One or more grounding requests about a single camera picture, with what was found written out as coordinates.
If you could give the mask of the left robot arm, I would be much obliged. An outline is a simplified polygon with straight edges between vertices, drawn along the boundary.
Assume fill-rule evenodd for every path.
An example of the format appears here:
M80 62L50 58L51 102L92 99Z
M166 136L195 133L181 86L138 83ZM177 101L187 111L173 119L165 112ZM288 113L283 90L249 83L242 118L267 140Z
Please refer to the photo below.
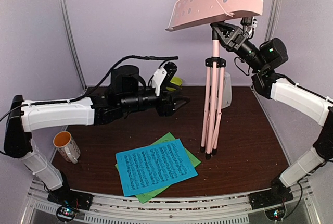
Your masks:
M65 174L56 169L33 147L32 131L69 125L105 125L131 113L155 108L161 117L173 115L190 99L180 93L171 79L177 71L173 62L158 68L146 83L134 65L111 71L110 84L102 94L89 91L82 99L34 102L16 95L8 112L4 153L21 160L57 200L70 205L75 195Z

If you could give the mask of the pink music stand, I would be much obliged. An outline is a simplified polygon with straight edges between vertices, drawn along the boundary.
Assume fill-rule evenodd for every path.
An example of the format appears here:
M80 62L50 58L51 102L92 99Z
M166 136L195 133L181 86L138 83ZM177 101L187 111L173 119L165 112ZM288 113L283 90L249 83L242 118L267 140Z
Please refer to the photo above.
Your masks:
M176 0L166 31L173 32L225 20L259 16L263 0ZM217 153L226 60L213 52L205 60L206 90L200 151L207 160Z

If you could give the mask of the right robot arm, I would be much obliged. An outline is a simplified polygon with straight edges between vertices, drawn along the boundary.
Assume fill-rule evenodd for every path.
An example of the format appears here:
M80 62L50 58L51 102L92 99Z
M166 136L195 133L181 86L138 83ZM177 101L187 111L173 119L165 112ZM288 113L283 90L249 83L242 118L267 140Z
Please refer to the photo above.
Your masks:
M252 70L252 86L257 95L284 108L280 116L288 130L301 125L299 120L290 118L299 116L307 127L317 131L312 135L315 140L309 149L271 182L266 198L277 204L297 182L332 161L332 98L308 90L276 71L288 61L287 48L281 39L272 38L256 47L250 41L249 26L239 27L226 22L210 26L220 45L236 54Z

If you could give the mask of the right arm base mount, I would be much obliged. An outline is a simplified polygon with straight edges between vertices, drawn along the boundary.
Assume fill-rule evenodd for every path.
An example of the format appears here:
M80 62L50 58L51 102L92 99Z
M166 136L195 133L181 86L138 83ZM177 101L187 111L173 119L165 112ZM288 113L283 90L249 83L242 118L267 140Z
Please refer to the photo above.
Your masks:
M249 194L252 210L278 205L275 209L265 211L266 217L271 221L281 221L286 216L285 203L291 200L293 200L291 189L278 181L272 182L268 190Z

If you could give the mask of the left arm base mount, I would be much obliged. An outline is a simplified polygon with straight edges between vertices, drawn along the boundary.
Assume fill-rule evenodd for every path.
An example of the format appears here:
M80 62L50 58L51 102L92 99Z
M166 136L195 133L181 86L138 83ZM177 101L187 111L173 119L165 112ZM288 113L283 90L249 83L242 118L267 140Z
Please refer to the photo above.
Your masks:
M44 190L48 193L47 200L58 204L56 218L62 223L73 221L80 210L90 210L93 195L71 189L50 190L44 183Z

